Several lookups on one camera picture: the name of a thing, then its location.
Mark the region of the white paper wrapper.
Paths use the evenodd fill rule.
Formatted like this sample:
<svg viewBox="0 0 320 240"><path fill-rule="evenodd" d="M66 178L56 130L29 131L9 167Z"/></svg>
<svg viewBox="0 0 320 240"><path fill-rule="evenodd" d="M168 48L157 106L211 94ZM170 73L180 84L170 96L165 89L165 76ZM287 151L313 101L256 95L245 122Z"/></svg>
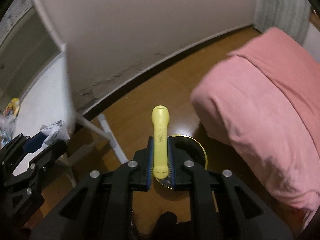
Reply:
<svg viewBox="0 0 320 240"><path fill-rule="evenodd" d="M42 126L40 132L46 137L42 143L43 149L56 141L63 140L64 142L67 142L70 139L69 128L62 120L56 121L49 126Z"/></svg>

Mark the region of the yellow plastic handle tool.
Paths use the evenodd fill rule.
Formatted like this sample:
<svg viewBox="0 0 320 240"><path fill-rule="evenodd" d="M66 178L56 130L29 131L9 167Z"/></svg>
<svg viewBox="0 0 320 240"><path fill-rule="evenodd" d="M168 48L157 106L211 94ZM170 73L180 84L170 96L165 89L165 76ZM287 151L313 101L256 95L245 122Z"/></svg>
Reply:
<svg viewBox="0 0 320 240"><path fill-rule="evenodd" d="M170 115L167 107L156 106L152 110L151 120L154 139L153 175L155 178L162 180L169 175L167 131Z"/></svg>

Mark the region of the gold rimmed trash bin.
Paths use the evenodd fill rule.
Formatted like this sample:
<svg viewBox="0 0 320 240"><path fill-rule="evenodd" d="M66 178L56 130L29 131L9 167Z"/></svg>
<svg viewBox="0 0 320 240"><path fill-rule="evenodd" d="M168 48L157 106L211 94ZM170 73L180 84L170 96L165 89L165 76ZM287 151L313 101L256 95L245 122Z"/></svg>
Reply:
<svg viewBox="0 0 320 240"><path fill-rule="evenodd" d="M156 180L166 188L183 190L184 185L191 182L191 177L185 171L184 162L191 160L207 169L208 159L202 145L194 138L175 134L168 137L168 168L167 178Z"/></svg>

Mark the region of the clear crumpled plastic bag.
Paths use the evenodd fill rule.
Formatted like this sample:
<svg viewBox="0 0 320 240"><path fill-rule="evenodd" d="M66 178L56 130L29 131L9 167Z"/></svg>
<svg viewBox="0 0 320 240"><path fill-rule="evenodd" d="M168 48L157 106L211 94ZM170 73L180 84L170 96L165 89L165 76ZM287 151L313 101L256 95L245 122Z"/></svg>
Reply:
<svg viewBox="0 0 320 240"><path fill-rule="evenodd" d="M12 141L16 126L16 116L1 115L1 148Z"/></svg>

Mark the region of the yellow snack packet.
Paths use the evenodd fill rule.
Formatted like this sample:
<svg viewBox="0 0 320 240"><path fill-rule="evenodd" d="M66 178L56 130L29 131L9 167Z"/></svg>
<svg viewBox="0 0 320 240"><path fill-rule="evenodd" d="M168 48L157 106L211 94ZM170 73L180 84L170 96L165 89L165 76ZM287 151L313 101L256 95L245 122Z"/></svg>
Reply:
<svg viewBox="0 0 320 240"><path fill-rule="evenodd" d="M18 98L12 98L5 108L3 115L4 116L17 116L20 110L20 100Z"/></svg>

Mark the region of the white desk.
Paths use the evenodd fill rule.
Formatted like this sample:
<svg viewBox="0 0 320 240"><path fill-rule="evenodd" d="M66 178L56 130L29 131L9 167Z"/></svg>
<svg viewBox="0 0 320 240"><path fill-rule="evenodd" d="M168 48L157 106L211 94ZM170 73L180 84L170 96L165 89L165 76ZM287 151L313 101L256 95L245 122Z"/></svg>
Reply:
<svg viewBox="0 0 320 240"><path fill-rule="evenodd" d="M74 108L65 49L44 68L23 94L14 135L23 134L33 137L41 133L42 126L49 126L62 120L67 124L71 137L76 124L80 124L106 139L120 163L127 163L127 156L114 137L105 116L99 114L97 119L100 123L99 127L88 121Z"/></svg>

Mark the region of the white desk hutch shelf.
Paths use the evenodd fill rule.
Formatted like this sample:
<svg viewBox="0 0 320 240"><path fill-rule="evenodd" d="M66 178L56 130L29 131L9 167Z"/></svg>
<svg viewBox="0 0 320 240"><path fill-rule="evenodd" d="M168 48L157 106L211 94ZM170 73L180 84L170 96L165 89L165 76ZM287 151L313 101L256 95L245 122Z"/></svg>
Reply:
<svg viewBox="0 0 320 240"><path fill-rule="evenodd" d="M14 0L1 20L1 108L65 49L41 0Z"/></svg>

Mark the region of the pink bed blanket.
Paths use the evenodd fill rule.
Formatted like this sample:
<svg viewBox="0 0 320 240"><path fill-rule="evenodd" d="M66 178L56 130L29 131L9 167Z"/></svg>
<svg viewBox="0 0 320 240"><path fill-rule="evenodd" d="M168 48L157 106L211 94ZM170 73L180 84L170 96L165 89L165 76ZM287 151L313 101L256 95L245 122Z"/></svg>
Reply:
<svg viewBox="0 0 320 240"><path fill-rule="evenodd" d="M319 64L278 28L231 51L191 94L207 134L231 145L285 205L319 207Z"/></svg>

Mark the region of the grey green curtain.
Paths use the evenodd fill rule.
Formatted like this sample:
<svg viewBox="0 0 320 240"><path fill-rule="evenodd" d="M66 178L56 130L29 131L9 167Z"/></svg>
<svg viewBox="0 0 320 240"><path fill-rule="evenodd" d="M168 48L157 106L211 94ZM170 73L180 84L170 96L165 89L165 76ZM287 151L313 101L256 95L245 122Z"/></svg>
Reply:
<svg viewBox="0 0 320 240"><path fill-rule="evenodd" d="M276 27L302 44L308 31L310 12L308 0L257 0L253 27L261 33Z"/></svg>

